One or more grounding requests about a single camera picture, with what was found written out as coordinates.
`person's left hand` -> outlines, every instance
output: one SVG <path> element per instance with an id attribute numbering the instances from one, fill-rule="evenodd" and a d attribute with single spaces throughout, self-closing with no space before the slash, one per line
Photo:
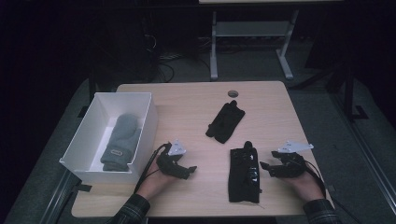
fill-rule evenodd
<path id="1" fill-rule="evenodd" d="M 177 180 L 176 177 L 165 175 L 163 172 L 161 172 L 157 165 L 157 159 L 158 156 L 148 168 L 148 176 L 143 181 L 142 185 L 140 185 L 139 190 L 136 192 L 136 194 L 144 197 L 148 201 L 163 191 L 163 189 L 165 189 L 168 185 Z"/>

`sleeve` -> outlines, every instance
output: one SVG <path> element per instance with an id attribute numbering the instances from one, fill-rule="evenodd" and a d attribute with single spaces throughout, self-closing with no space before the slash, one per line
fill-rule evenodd
<path id="1" fill-rule="evenodd" d="M 326 199 L 308 202 L 303 206 L 303 209 L 310 224 L 342 223 L 340 218 L 335 214 L 332 205 Z"/>
<path id="2" fill-rule="evenodd" d="M 149 208 L 149 202 L 145 198 L 133 194 L 106 224 L 141 224 Z"/>

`white box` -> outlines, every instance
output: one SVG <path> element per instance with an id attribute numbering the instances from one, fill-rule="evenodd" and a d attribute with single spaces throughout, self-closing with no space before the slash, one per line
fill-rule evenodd
<path id="1" fill-rule="evenodd" d="M 106 172 L 100 158 L 119 115 L 132 113 L 142 129 L 128 172 Z M 150 92 L 97 92 L 60 163 L 84 183 L 137 183 L 153 152 L 158 115 Z"/>

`black glove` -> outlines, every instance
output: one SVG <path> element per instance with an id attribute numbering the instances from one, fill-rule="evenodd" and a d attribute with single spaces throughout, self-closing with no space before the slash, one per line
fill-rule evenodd
<path id="1" fill-rule="evenodd" d="M 236 106 L 235 100 L 225 104 L 213 122 L 209 124 L 206 136 L 215 137 L 218 142 L 224 144 L 244 116 L 245 111 Z"/>
<path id="2" fill-rule="evenodd" d="M 257 150 L 247 141 L 244 148 L 230 150 L 228 195 L 230 203 L 259 202 L 260 174 Z"/>

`hand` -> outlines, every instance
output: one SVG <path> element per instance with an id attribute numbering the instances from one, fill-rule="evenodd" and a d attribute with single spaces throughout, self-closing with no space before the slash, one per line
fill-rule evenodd
<path id="1" fill-rule="evenodd" d="M 161 172 L 157 165 L 157 159 L 158 156 L 148 168 L 148 176 L 143 181 L 142 185 L 140 185 L 139 190 L 136 192 L 136 194 L 144 197 L 148 201 L 163 191 L 163 189 L 165 189 L 168 185 L 177 180 L 176 177 L 165 175 L 163 172 Z"/>
<path id="2" fill-rule="evenodd" d="M 298 196 L 306 203 L 316 199 L 324 199 L 323 193 L 315 178 L 307 171 L 298 177 L 280 179 L 289 183 L 297 192 Z"/>

